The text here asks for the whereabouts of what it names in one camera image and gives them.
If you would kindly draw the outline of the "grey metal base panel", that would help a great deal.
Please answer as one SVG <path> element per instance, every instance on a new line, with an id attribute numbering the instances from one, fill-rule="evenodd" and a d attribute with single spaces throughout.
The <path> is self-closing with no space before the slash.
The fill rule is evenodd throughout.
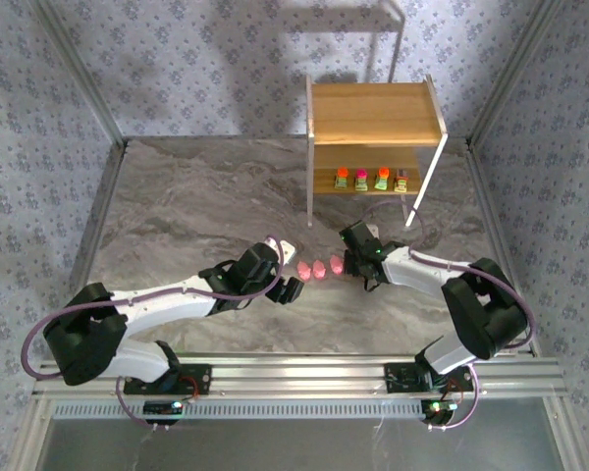
<path id="1" fill-rule="evenodd" d="M 486 399 L 451 431 L 399 419 L 54 419 L 35 471 L 563 471 L 539 399 Z"/>

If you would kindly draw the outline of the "aluminium side rail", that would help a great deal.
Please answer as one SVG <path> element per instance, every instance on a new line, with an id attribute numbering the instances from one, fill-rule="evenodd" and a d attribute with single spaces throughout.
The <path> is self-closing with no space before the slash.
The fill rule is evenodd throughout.
<path id="1" fill-rule="evenodd" d="M 512 283 L 516 292 L 525 298 L 518 276 L 514 271 L 511 253 L 506 243 L 503 227 L 498 216 L 494 198 L 488 187 L 486 174 L 477 152 L 469 144 L 465 144 L 465 157 L 468 164 L 471 180 L 475 186 L 476 198 L 485 220 L 485 231 L 490 246 L 494 252 L 495 260 L 503 269 L 504 274 Z"/>
<path id="2" fill-rule="evenodd" d="M 105 167 L 101 174 L 100 182 L 96 187 L 93 202 L 80 240 L 79 250 L 69 277 L 70 294 L 75 294 L 87 283 L 94 255 L 101 239 L 109 205 L 122 168 L 126 148 L 126 141 L 122 141 L 120 145 L 114 144 L 105 161 Z"/>

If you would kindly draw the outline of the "aluminium frame post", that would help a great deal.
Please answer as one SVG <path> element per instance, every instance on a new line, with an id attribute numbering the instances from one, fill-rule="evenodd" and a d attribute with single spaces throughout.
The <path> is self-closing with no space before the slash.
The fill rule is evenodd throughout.
<path id="1" fill-rule="evenodd" d="M 124 148 L 127 140 L 118 127 L 101 90 L 95 83 L 92 73 L 81 58 L 57 9 L 50 0 L 27 0 L 27 2 L 61 57 L 99 126 L 113 145 Z"/>
<path id="2" fill-rule="evenodd" d="M 521 29 L 509 57 L 466 137 L 469 149 L 473 150 L 482 145 L 564 3 L 565 0 L 536 0 L 528 20 Z"/>

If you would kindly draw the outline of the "aluminium mounting rail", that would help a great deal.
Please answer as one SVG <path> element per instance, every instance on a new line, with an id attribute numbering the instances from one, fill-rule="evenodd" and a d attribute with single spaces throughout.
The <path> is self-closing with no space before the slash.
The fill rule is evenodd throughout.
<path id="1" fill-rule="evenodd" d="M 381 398 L 387 395 L 383 366 L 399 356 L 336 354 L 193 354 L 180 359 L 212 366 L 210 399 Z M 169 365 L 165 359 L 122 356 L 97 378 L 68 386 L 60 378 L 35 383 L 37 398 L 109 398 L 120 376 L 156 380 Z M 518 398 L 562 396 L 566 386 L 554 358 L 528 354 L 500 355 L 477 362 L 473 392 L 452 392 L 453 398 Z"/>

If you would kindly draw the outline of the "black controller board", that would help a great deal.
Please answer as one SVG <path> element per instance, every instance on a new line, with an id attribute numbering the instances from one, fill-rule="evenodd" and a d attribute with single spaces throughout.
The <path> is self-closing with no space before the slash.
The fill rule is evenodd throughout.
<path id="1" fill-rule="evenodd" d="M 422 422 L 431 426 L 448 426 L 457 411 L 458 405 L 453 400 L 424 399 L 421 410 L 424 415 Z"/>
<path id="2" fill-rule="evenodd" d="M 184 405 L 178 400 L 148 400 L 142 415 L 149 425 L 172 426 L 184 415 Z"/>

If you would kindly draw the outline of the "aluminium lower frame strut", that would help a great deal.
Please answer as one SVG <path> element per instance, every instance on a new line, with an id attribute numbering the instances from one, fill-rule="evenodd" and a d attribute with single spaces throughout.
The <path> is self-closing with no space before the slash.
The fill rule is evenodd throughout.
<path id="1" fill-rule="evenodd" d="M 570 400 L 550 396 L 543 398 L 543 404 L 564 471 L 588 471 L 588 450 Z"/>
<path id="2" fill-rule="evenodd" d="M 34 398 L 27 407 L 7 471 L 35 471 L 53 414 L 52 399 Z"/>

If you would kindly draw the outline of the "wooden shelf with white frame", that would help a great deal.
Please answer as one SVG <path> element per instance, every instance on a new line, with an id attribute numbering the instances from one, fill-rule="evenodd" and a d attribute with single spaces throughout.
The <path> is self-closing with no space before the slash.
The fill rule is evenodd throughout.
<path id="1" fill-rule="evenodd" d="M 306 218 L 317 195 L 412 197 L 404 210 L 411 225 L 445 150 L 449 132 L 432 77 L 421 82 L 315 83 L 306 91 Z M 348 188 L 334 188 L 338 168 L 349 171 Z M 377 170 L 390 170 L 388 189 L 374 188 Z M 368 190 L 355 191 L 357 169 Z M 398 169 L 408 173 L 407 193 L 394 192 Z"/>

